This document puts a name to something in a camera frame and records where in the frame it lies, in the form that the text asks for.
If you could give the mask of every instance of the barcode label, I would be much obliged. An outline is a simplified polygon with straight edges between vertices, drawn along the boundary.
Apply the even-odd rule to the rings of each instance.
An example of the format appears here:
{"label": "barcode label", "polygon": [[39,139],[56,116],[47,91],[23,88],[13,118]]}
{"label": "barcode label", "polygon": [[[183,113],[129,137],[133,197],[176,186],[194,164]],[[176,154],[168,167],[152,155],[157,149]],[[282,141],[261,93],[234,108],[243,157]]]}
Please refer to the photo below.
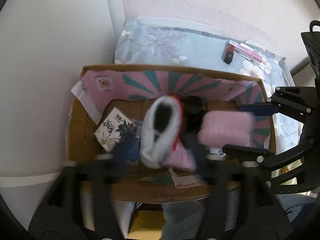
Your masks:
{"label": "barcode label", "polygon": [[142,127],[138,126],[137,128],[137,133],[136,133],[136,138],[140,139],[141,138],[141,131],[142,131]]}

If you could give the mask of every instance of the white cabinet door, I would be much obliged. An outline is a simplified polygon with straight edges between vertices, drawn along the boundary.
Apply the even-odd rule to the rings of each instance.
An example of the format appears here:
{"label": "white cabinet door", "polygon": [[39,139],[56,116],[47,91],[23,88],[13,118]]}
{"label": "white cabinet door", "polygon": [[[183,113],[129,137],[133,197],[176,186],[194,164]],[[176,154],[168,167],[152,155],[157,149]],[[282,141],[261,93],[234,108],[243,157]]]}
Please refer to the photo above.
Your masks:
{"label": "white cabinet door", "polygon": [[56,172],[81,68],[111,63],[107,0],[7,0],[0,12],[0,177]]}

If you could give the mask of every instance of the beige wall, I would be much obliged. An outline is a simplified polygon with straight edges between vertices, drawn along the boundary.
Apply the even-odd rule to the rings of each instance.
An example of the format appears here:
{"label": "beige wall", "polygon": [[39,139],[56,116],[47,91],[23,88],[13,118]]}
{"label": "beige wall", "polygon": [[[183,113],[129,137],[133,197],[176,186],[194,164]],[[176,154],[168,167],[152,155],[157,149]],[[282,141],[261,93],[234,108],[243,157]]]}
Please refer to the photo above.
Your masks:
{"label": "beige wall", "polygon": [[300,33],[320,17],[314,0],[123,0],[126,19],[138,16],[195,21],[225,36],[252,40],[287,57],[290,69],[306,62]]}

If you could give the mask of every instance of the white trim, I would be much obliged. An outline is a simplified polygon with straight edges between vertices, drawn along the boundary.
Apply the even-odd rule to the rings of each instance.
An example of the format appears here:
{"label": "white trim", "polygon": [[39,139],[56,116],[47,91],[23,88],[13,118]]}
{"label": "white trim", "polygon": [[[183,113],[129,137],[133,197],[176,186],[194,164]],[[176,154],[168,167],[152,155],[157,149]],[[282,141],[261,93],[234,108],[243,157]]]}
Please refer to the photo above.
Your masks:
{"label": "white trim", "polygon": [[160,27],[170,27],[170,28],[182,28],[189,30],[196,30],[201,32],[207,32],[215,35],[222,36],[222,30],[211,27],[209,25],[204,25],[201,23],[195,23],[179,19],[169,19],[160,17],[138,17],[139,22],[142,25],[156,25]]}
{"label": "white trim", "polygon": [[0,177],[0,187],[24,187],[56,180],[60,172],[30,177]]}

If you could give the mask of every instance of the gray fabric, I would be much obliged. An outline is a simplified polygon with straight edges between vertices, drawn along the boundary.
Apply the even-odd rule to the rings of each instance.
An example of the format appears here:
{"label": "gray fabric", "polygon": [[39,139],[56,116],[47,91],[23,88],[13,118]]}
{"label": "gray fabric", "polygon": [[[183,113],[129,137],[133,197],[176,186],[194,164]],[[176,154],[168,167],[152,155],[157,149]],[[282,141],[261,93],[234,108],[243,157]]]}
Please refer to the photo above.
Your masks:
{"label": "gray fabric", "polygon": [[[240,189],[228,194],[227,221],[225,230],[236,226]],[[316,199],[301,194],[276,195],[287,216],[292,222],[303,205],[316,202]],[[204,215],[203,201],[185,201],[162,204],[166,224],[162,228],[160,240],[194,239]]]}

